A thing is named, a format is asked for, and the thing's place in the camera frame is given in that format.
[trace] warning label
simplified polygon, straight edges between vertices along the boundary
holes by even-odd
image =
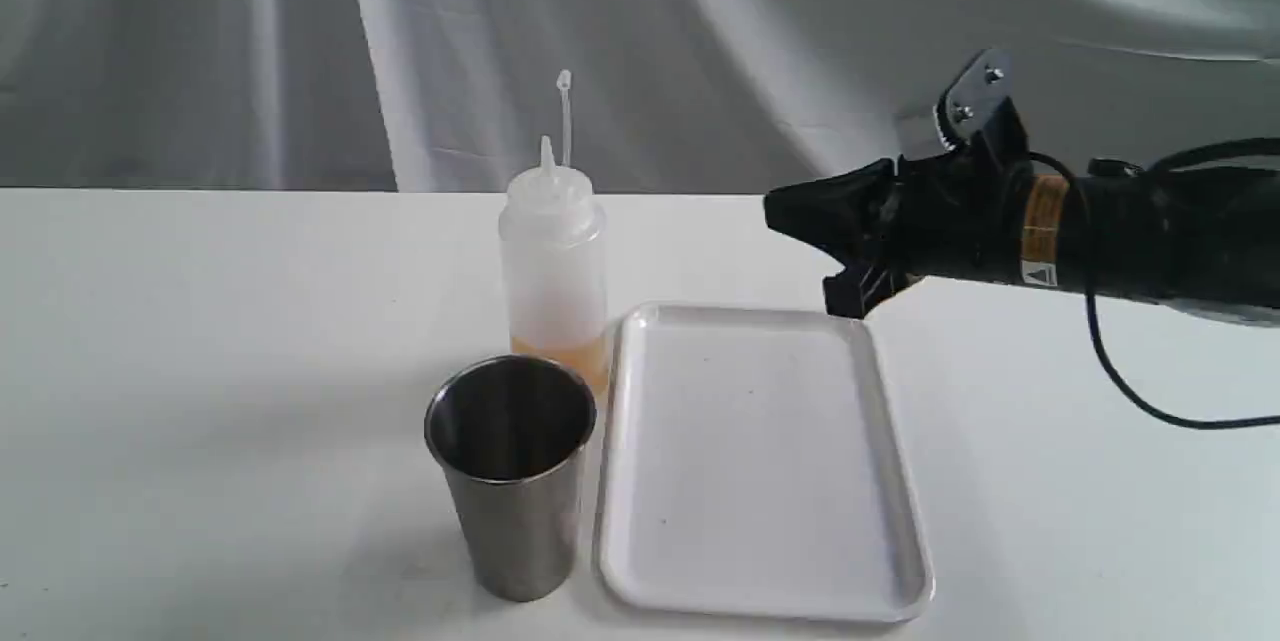
[[[1024,284],[1057,285],[1057,228],[1069,187],[1056,173],[1042,173],[1027,196],[1021,253]]]

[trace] cup rim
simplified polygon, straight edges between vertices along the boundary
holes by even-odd
[[[544,367],[558,368],[558,371],[564,372],[570,377],[570,380],[576,383],[579,389],[581,389],[581,392],[584,392],[584,394],[586,395],[588,400],[586,406],[589,412],[589,418],[586,418],[586,427],[582,432],[582,439],[577,441],[573,449],[568,454],[566,454],[563,459],[556,462],[556,464],[553,464],[547,470],[543,470],[538,473],[532,473],[532,476],[521,476],[520,479],[485,479],[483,476],[474,476],[474,473],[467,473],[461,468],[456,467],[456,464],[452,464],[444,461],[443,457],[440,457],[440,450],[435,447],[434,440],[431,440],[431,417],[435,415],[435,409],[439,407],[439,400],[444,398],[444,394],[448,394],[452,386],[456,385],[457,381],[462,379],[462,376],[480,371],[480,368],[509,362],[509,360],[521,360],[521,362],[531,361],[535,363],[540,363]],[[486,486],[515,486],[517,484],[529,484],[531,481],[538,481],[539,479],[550,476],[550,473],[556,473],[558,468],[563,468],[564,464],[570,463],[575,457],[577,457],[581,453],[582,448],[588,444],[588,441],[591,440],[591,432],[595,432],[596,417],[598,417],[598,409],[595,404],[595,392],[591,392],[591,388],[588,385],[584,377],[576,371],[573,371],[571,367],[559,363],[558,360],[532,357],[531,354],[498,354],[498,357],[477,360],[477,362],[471,363],[471,366],[462,368],[462,371],[458,371],[453,376],[449,376],[444,383],[440,383],[439,389],[435,390],[435,394],[431,395],[430,403],[428,403],[426,406],[426,416],[422,418],[422,439],[426,441],[426,448],[431,452],[431,458],[435,459],[435,463],[440,464],[440,468],[453,473],[460,473],[460,476],[463,476],[470,481],[484,484]]]

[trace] tray rim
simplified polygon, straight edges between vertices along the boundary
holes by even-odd
[[[616,522],[612,519],[611,513],[612,504],[611,487],[613,487],[617,481],[614,480],[616,471],[612,463],[613,454],[620,453],[616,448],[618,444],[618,423],[622,413],[617,413],[621,408],[620,392],[622,386],[621,379],[625,371],[622,365],[622,358],[626,357],[627,345],[634,344],[635,340],[631,335],[635,334],[635,325],[639,319],[649,316],[649,313],[660,312],[660,310],[684,310],[684,312],[690,312],[690,310],[704,310],[704,312],[713,313],[786,313],[787,316],[809,316],[809,317],[823,317],[831,319],[832,322],[849,322],[852,328],[858,328],[859,333],[864,335],[868,349],[870,353],[872,367],[874,368],[874,385],[879,389],[879,398],[882,399],[882,407],[884,409],[884,426],[887,427],[887,434],[893,447],[893,455],[897,462],[897,473],[901,479],[901,493],[906,500],[908,513],[911,519],[911,530],[914,535],[915,548],[919,551],[919,564],[922,572],[920,591],[909,604],[901,606],[895,606],[887,613],[878,613],[873,609],[851,610],[847,614],[823,614],[823,615],[790,615],[780,613],[769,613],[767,610],[762,612],[741,612],[741,610],[713,610],[707,608],[698,608],[694,605],[680,605],[680,604],[654,604],[653,601],[644,599],[644,596],[636,595],[635,590],[630,587],[627,582],[627,574],[622,573],[621,569],[616,568],[616,560],[612,555],[605,553],[605,549],[611,546],[609,539],[612,539],[617,531],[613,530]],[[767,308],[767,307],[731,307],[731,305],[699,305],[699,303],[682,303],[682,302],[645,302],[636,305],[635,308],[628,310],[618,319],[616,342],[613,344],[613,374],[611,375],[609,383],[609,418],[605,423],[605,436],[603,444],[603,454],[600,459],[600,485],[596,494],[598,505],[596,509],[596,532],[594,539],[594,562],[595,572],[599,573],[600,578],[604,581],[604,586],[608,587],[614,595],[617,595],[622,601],[639,608],[650,610],[666,610],[677,613],[690,613],[699,615],[723,615],[723,617],[755,617],[755,618],[777,618],[777,619],[796,619],[796,621],[827,621],[827,622],[841,622],[841,623],[879,623],[879,624],[897,624],[905,623],[911,619],[919,618],[924,610],[932,604],[933,596],[937,595],[937,578],[933,572],[933,560],[929,554],[928,544],[925,541],[925,532],[923,518],[919,513],[919,503],[916,500],[915,484],[911,477],[911,471],[902,454],[902,443],[900,432],[897,431],[897,418],[893,408],[892,400],[888,398],[887,386],[884,385],[883,368],[879,362],[879,353],[876,345],[874,335],[867,322],[858,321],[858,319],[837,319],[831,317],[828,313],[817,312],[817,310],[782,310],[782,308]]]

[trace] cable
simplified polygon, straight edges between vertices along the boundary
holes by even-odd
[[[1242,154],[1235,154],[1239,148],[1247,148]],[[1258,148],[1272,148],[1272,150],[1258,150]],[[1221,155],[1221,157],[1207,157],[1208,154],[1234,154],[1234,155]],[[1202,148],[1190,148],[1188,152],[1174,154],[1171,157],[1162,159],[1157,162],[1152,171],[1156,170],[1161,164],[1167,164],[1165,168],[1187,168],[1194,166],[1199,162],[1212,162],[1224,161],[1229,157],[1244,157],[1244,155],[1280,155],[1280,139],[1243,139],[1243,141],[1229,141],[1225,145],[1212,145],[1202,146]],[[1057,161],[1056,157],[1051,157],[1047,154],[1032,152],[1029,154],[1030,161],[1043,162],[1044,166],[1052,168],[1053,171],[1059,173],[1066,184],[1070,187],[1071,193],[1075,196],[1080,205],[1080,212],[1084,218],[1084,317],[1089,324],[1089,340],[1093,342],[1093,353],[1098,357],[1098,363],[1102,365],[1102,371],[1106,372],[1107,377],[1111,377],[1111,383],[1115,383],[1116,389],[1125,395],[1126,399],[1133,400],[1133,404],[1139,409],[1143,409],[1148,416],[1160,418],[1165,423],[1171,423],[1172,426],[1180,426],[1184,429],[1194,429],[1197,431],[1224,431],[1229,429],[1252,429],[1257,426],[1276,426],[1280,423],[1280,416],[1254,416],[1244,418],[1184,418],[1181,416],[1175,416],[1166,409],[1158,409],[1152,404],[1147,403],[1138,395],[1138,392],[1129,386],[1129,383],[1120,376],[1116,371],[1115,363],[1111,363],[1111,357],[1107,354],[1106,345],[1102,344],[1102,328],[1098,325],[1098,299],[1097,299],[1097,267],[1094,267],[1094,230],[1093,230],[1093,218],[1089,212],[1089,200],[1084,194],[1084,189],[1078,184],[1075,179],[1075,173],[1066,168],[1064,162]]]

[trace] white table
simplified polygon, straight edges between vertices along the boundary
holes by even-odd
[[[564,587],[490,599],[421,416],[448,372],[503,351],[500,203],[0,193],[0,637],[1280,637],[1280,431],[1139,415],[1078,296],[933,280],[872,321],[937,571],[923,618],[631,610],[593,573],[589,525]],[[765,230],[759,200],[604,205],[614,313],[820,307],[833,264]],[[1172,409],[1280,406],[1280,331],[1139,305],[1103,322]]]

